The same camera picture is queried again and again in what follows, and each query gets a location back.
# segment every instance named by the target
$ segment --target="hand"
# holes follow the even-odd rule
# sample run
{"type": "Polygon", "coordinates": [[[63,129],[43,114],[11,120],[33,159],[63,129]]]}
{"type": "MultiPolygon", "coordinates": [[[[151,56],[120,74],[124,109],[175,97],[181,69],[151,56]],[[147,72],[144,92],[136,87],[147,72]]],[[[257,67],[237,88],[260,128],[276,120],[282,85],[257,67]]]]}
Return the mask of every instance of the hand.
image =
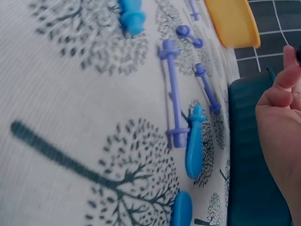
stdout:
{"type": "Polygon", "coordinates": [[[284,70],[256,106],[260,144],[267,166],[301,226],[301,68],[295,49],[284,47],[284,70]]]}

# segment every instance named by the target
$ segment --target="tree print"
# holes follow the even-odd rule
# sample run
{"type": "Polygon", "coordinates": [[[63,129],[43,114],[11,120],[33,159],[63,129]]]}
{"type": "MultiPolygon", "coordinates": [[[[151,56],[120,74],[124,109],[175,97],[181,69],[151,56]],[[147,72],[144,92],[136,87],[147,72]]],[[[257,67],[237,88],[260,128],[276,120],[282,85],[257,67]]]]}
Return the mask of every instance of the tree print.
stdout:
{"type": "Polygon", "coordinates": [[[182,25],[178,9],[170,3],[170,0],[155,0],[155,2],[158,5],[156,24],[161,41],[165,39],[173,39],[175,41],[175,46],[181,51],[181,54],[175,59],[175,65],[182,74],[194,76],[192,68],[195,64],[192,52],[193,45],[187,39],[179,39],[176,34],[176,28],[182,25]]]}
{"type": "Polygon", "coordinates": [[[77,58],[83,70],[129,75],[145,62],[146,35],[125,35],[118,0],[34,0],[29,8],[36,33],[57,43],[61,56],[77,58]]]}
{"type": "Polygon", "coordinates": [[[230,188],[230,160],[228,159],[226,162],[225,172],[223,173],[220,169],[220,174],[222,178],[225,180],[225,206],[228,208],[229,202],[229,188],[230,188]]]}
{"type": "MultiPolygon", "coordinates": [[[[199,105],[198,100],[193,100],[189,108],[189,116],[193,113],[193,108],[195,105],[199,105]]],[[[195,179],[194,185],[199,187],[204,187],[208,184],[211,177],[214,165],[214,147],[213,147],[213,138],[212,131],[210,127],[210,122],[208,118],[202,122],[202,139],[203,139],[203,168],[200,176],[195,179]]]]}
{"type": "Polygon", "coordinates": [[[221,92],[222,92],[222,98],[224,99],[224,103],[226,105],[227,124],[228,124],[228,128],[230,128],[228,89],[226,88],[224,91],[221,90],[221,92]]]}
{"type": "MultiPolygon", "coordinates": [[[[216,93],[214,93],[214,98],[219,103],[221,103],[216,93]]],[[[220,147],[221,150],[224,150],[226,146],[226,125],[224,120],[223,108],[221,108],[221,113],[219,115],[213,116],[213,123],[214,123],[214,133],[215,133],[215,139],[217,145],[220,147]]]]}
{"type": "Polygon", "coordinates": [[[194,224],[204,226],[219,226],[222,224],[222,205],[220,196],[213,193],[207,211],[207,221],[194,219],[194,224]]]}
{"type": "Polygon", "coordinates": [[[213,77],[213,65],[210,58],[210,53],[208,49],[208,37],[206,35],[205,29],[202,31],[195,25],[193,26],[194,33],[196,37],[201,38],[204,41],[204,46],[202,48],[196,49],[199,57],[199,62],[201,62],[207,70],[208,77],[213,77]]]}
{"type": "Polygon", "coordinates": [[[121,190],[140,200],[112,195],[110,189],[102,187],[103,195],[96,193],[93,200],[104,203],[94,216],[99,218],[95,225],[167,225],[179,182],[167,141],[158,128],[146,119],[130,120],[125,126],[118,124],[115,134],[107,137],[103,151],[110,158],[103,155],[98,161],[100,172],[120,181],[121,190]]]}
{"type": "Polygon", "coordinates": [[[117,124],[106,139],[94,171],[66,155],[20,121],[20,139],[50,161],[93,183],[85,214],[89,226],[167,226],[178,193],[178,177],[167,140],[145,119],[117,124]]]}

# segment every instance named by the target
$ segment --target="purple plastic rod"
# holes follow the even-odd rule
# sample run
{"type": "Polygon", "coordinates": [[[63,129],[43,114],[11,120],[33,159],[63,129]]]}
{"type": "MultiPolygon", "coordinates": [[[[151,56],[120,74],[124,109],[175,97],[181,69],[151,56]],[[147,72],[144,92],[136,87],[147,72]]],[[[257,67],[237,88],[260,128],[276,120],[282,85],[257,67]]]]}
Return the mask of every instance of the purple plastic rod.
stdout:
{"type": "Polygon", "coordinates": [[[195,48],[203,47],[203,40],[194,37],[191,34],[190,28],[187,25],[179,25],[176,29],[176,32],[180,39],[191,38],[191,40],[193,41],[193,46],[195,48]]]}
{"type": "Polygon", "coordinates": [[[192,14],[191,15],[194,17],[194,20],[197,21],[197,20],[199,20],[199,13],[197,12],[193,1],[194,0],[189,0],[189,4],[190,4],[191,9],[192,9],[192,14]]]}
{"type": "Polygon", "coordinates": [[[174,41],[166,39],[163,41],[163,50],[160,51],[159,57],[161,60],[167,59],[169,77],[171,84],[171,94],[174,105],[174,124],[175,129],[170,129],[167,133],[174,136],[174,146],[175,147],[185,147],[186,142],[183,133],[188,133],[189,128],[181,128],[181,107],[179,100],[179,90],[177,84],[177,77],[175,72],[174,60],[180,54],[180,51],[175,48],[174,41]]]}
{"type": "Polygon", "coordinates": [[[203,83],[205,85],[205,92],[211,103],[210,111],[213,112],[215,115],[219,115],[221,113],[221,105],[215,100],[205,75],[206,75],[206,69],[204,68],[204,66],[202,64],[196,64],[195,76],[201,77],[203,80],[203,83]]]}

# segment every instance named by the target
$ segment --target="blue toy part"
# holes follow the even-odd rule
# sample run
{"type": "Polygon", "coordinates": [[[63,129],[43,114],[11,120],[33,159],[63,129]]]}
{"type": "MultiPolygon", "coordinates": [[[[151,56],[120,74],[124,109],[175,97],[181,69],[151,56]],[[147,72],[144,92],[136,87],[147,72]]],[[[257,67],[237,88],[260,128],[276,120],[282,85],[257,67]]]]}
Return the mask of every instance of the blue toy part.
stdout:
{"type": "Polygon", "coordinates": [[[142,0],[119,0],[122,15],[120,21],[131,35],[144,31],[145,13],[141,12],[142,0]]]}
{"type": "Polygon", "coordinates": [[[199,13],[197,12],[197,9],[194,5],[193,0],[189,0],[189,4],[190,4],[191,9],[192,9],[192,14],[191,15],[194,17],[195,21],[198,21],[199,20],[199,13]]]}
{"type": "Polygon", "coordinates": [[[195,76],[196,77],[201,77],[202,81],[204,83],[205,86],[205,92],[208,96],[208,99],[210,101],[210,111],[214,113],[214,115],[219,115],[221,113],[221,105],[220,103],[218,103],[213,95],[213,92],[207,82],[207,79],[205,77],[206,75],[206,68],[204,68],[204,66],[202,64],[196,64],[196,72],[195,72],[195,76]]]}
{"type": "Polygon", "coordinates": [[[179,97],[179,89],[178,89],[178,81],[176,76],[176,69],[174,60],[180,54],[180,51],[175,47],[175,43],[173,40],[166,39],[163,41],[163,50],[159,52],[159,57],[161,60],[167,59],[168,69],[169,69],[169,79],[171,85],[171,95],[174,106],[174,129],[170,129],[167,131],[168,135],[174,136],[174,146],[185,147],[185,137],[184,134],[187,134],[190,129],[189,128],[181,128],[181,106],[180,106],[180,97],[179,97]]]}
{"type": "Polygon", "coordinates": [[[190,195],[181,191],[174,202],[171,226],[190,226],[192,220],[192,200],[190,195]]]}
{"type": "Polygon", "coordinates": [[[202,48],[204,45],[202,39],[196,38],[191,34],[190,28],[187,25],[179,25],[176,29],[176,33],[179,39],[190,38],[193,42],[194,48],[202,48]]]}
{"type": "Polygon", "coordinates": [[[193,115],[188,118],[192,122],[190,139],[186,154],[186,172],[190,178],[197,178],[203,167],[202,122],[206,120],[201,105],[196,105],[193,115]]]}

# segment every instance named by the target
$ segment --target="yellow plastic tray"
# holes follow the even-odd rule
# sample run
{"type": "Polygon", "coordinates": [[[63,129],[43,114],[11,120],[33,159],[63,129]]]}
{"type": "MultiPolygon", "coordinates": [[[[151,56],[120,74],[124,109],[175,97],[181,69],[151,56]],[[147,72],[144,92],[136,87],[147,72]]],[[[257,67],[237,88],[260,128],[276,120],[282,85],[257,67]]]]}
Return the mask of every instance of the yellow plastic tray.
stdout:
{"type": "Polygon", "coordinates": [[[225,47],[260,47],[258,28],[247,0],[205,0],[215,31],[225,47]]]}

